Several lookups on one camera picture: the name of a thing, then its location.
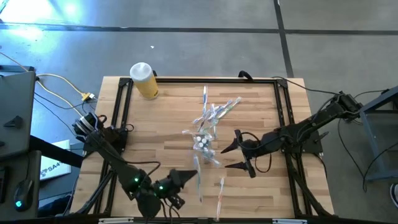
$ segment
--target wooden tabletop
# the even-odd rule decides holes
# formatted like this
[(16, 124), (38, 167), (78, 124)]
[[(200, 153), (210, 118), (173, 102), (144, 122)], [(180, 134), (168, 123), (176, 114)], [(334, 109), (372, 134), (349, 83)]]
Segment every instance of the wooden tabletop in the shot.
[[(110, 125), (114, 101), (120, 77), (104, 77), (96, 114), (105, 114)], [(301, 85), (301, 78), (291, 79)], [(193, 141), (182, 130), (192, 129), (192, 121), (201, 115), (203, 107), (203, 84), (201, 83), (158, 83), (159, 97), (145, 100), (134, 87), (129, 106), (127, 123), (135, 130), (129, 133), (123, 158), (129, 161), (160, 161), (162, 166), (151, 175), (152, 181), (167, 176), (170, 169), (193, 169)], [(307, 94), (304, 89), (289, 84), (294, 118), (299, 122), (311, 115)], [(261, 137), (264, 133), (279, 127), (275, 94), (272, 85), (246, 83), (210, 83), (208, 84), (208, 102), (223, 105), (228, 100), (242, 98), (241, 102), (224, 116), (217, 125), (218, 139), (213, 141), (216, 158), (221, 168), (211, 164), (201, 164), (201, 190), (203, 202), (197, 195), (196, 177), (191, 179), (179, 194), (186, 204), (178, 211), (181, 217), (215, 217), (220, 191), (220, 179), (225, 177), (221, 215), (223, 218), (269, 218), (293, 217), (292, 199), (284, 155), (272, 154), (272, 167), (268, 173), (257, 172), (251, 179), (247, 172), (237, 169), (225, 169), (224, 166), (241, 162), (241, 151), (220, 152), (229, 146), (234, 138), (234, 130), (250, 131)], [(118, 124), (123, 112), (122, 97)], [(72, 212), (77, 211), (89, 199), (98, 185), (103, 159), (93, 153), (83, 161), (80, 176), (72, 203)], [(257, 166), (266, 170), (269, 155), (259, 157)], [(328, 184), (321, 162), (313, 155), (304, 154), (303, 164), (307, 185), (314, 196), (333, 213)], [(149, 172), (154, 166), (137, 166)], [(298, 191), (300, 207), (304, 210), (301, 191)], [(102, 208), (108, 195), (105, 189)], [(140, 217), (135, 200), (130, 201), (119, 182), (116, 185), (112, 216)]]

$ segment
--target wooden table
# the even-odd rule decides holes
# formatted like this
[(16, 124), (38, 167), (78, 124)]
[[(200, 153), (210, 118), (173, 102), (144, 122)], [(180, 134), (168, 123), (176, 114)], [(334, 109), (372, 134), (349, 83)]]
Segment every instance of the wooden table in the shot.
[[(104, 77), (99, 94), (96, 114), (105, 114), (109, 126), (113, 113), (116, 92), (120, 77)], [(291, 79), (301, 85), (301, 78)], [(203, 84), (199, 83), (159, 83), (159, 97), (148, 101), (140, 96), (134, 87), (129, 106), (127, 123), (135, 130), (129, 133), (123, 158), (129, 161), (160, 161), (162, 166), (151, 175), (151, 179), (164, 178), (170, 169), (193, 169), (193, 141), (190, 135), (182, 135), (182, 130), (192, 129), (192, 121), (201, 115)], [(311, 115), (307, 94), (304, 89), (289, 84), (294, 118), (299, 122)], [(241, 102), (217, 125), (218, 140), (213, 142), (216, 158), (223, 166), (243, 160), (240, 151), (220, 154), (234, 138), (234, 130), (250, 131), (261, 137), (264, 133), (279, 127), (272, 85), (267, 84), (208, 84), (208, 102), (225, 104), (229, 99), (242, 97)], [(72, 210), (77, 211), (88, 200), (98, 185), (103, 159), (93, 153), (83, 161), (76, 187)], [(265, 170), (269, 155), (259, 157), (257, 165)], [(324, 206), (333, 213), (328, 184), (321, 162), (313, 155), (304, 154), (303, 164), (309, 189)], [(179, 210), (181, 217), (215, 217), (220, 191), (220, 178), (225, 177), (223, 201), (220, 217), (223, 218), (270, 218), (293, 217), (292, 199), (284, 155), (272, 155), (272, 167), (268, 173), (257, 172), (251, 179), (243, 170), (214, 168), (202, 164), (203, 203), (199, 202), (196, 178), (191, 179), (180, 193), (186, 204)], [(138, 166), (149, 172), (154, 166)], [(108, 188), (104, 191), (104, 208)], [(304, 210), (301, 191), (298, 191), (300, 208)], [(116, 185), (112, 216), (141, 217), (135, 200), (130, 201), (119, 182)]]

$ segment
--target yellow cable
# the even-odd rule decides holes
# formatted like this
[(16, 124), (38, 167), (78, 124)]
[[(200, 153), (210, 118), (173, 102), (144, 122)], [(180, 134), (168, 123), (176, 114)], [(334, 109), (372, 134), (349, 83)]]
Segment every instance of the yellow cable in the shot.
[(66, 78), (63, 78), (60, 75), (55, 75), (55, 74), (51, 74), (51, 73), (43, 73), (43, 74), (38, 74), (36, 75), (37, 77), (39, 76), (44, 76), (44, 75), (48, 75), (48, 76), (52, 76), (52, 77), (57, 77), (57, 78), (61, 78), (62, 80), (64, 80), (65, 82), (67, 82), (70, 86), (72, 86), (72, 88), (74, 88), (78, 93), (80, 93), (81, 96), (84, 96), (85, 94), (82, 93), (80, 90), (78, 90), (72, 83), (70, 83), (70, 81), (68, 81)]
[[(46, 87), (44, 87), (43, 84), (42, 84), (40, 81), (37, 81), (37, 83), (38, 83), (45, 91), (47, 91), (47, 92), (53, 94), (54, 96), (60, 98), (60, 99), (63, 100), (63, 101), (65, 101), (67, 104), (69, 104), (70, 107), (73, 107), (73, 105), (70, 104), (69, 101), (67, 101), (66, 99), (62, 98), (62, 96), (60, 96), (60, 95), (58, 95), (58, 94), (56, 94), (56, 93), (54, 93), (54, 92), (48, 90)], [(76, 111), (76, 113), (78, 113), (80, 116), (83, 116), (83, 115), (81, 115), (81, 113), (80, 113), (78, 110), (76, 110), (76, 108), (73, 108), (73, 109), (74, 109), (74, 110)]]
[(8, 57), (7, 55), (5, 55), (4, 53), (0, 52), (0, 54), (4, 55), (6, 58), (8, 58), (9, 60), (12, 60), (13, 62), (17, 63), (23, 70), (29, 72), (25, 67), (23, 67), (20, 63), (18, 63), (16, 60)]

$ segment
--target gray floor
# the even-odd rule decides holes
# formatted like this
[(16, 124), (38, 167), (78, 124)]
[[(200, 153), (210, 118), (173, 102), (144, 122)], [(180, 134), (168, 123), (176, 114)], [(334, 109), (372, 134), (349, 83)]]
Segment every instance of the gray floor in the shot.
[[(278, 28), (272, 0), (29, 2), (10, 0), (0, 19), (116, 27)], [(280, 6), (286, 29), (398, 29), (398, 2), (394, 0), (280, 0)], [(309, 87), (355, 95), (398, 83), (398, 35), (287, 35), (287, 43), (294, 77), (304, 78)], [(96, 95), (103, 76), (128, 75), (131, 65), (140, 61), (151, 64), (160, 76), (235, 77), (240, 70), (254, 77), (287, 76), (279, 34), (3, 29), (0, 49), (22, 64), (36, 67), (37, 73), (63, 75), (79, 89)], [(11, 62), (0, 58), (0, 64)], [(44, 83), (73, 104), (80, 103), (80, 96), (64, 82), (46, 78)], [(39, 94), (62, 103), (36, 88)], [(366, 103), (376, 96), (364, 95), (358, 100)], [(309, 92), (308, 97), (315, 112), (330, 96)], [(73, 110), (49, 107), (68, 124), (78, 118)], [(336, 122), (323, 130), (330, 132), (323, 147), (336, 214), (398, 222), (398, 209), (388, 192), (393, 180), (368, 183), (364, 193), (361, 177), (338, 140)], [(370, 151), (362, 127), (342, 124), (341, 133), (364, 170), (369, 163), (365, 155)], [(69, 130), (37, 103), (32, 134), (50, 142), (73, 139)]]

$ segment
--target yellow cup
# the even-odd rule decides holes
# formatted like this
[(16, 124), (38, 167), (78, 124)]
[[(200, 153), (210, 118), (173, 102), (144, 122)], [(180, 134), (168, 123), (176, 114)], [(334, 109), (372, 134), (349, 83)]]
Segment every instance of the yellow cup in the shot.
[(133, 65), (130, 68), (130, 77), (144, 98), (151, 100), (159, 95), (156, 78), (147, 63), (139, 62)]

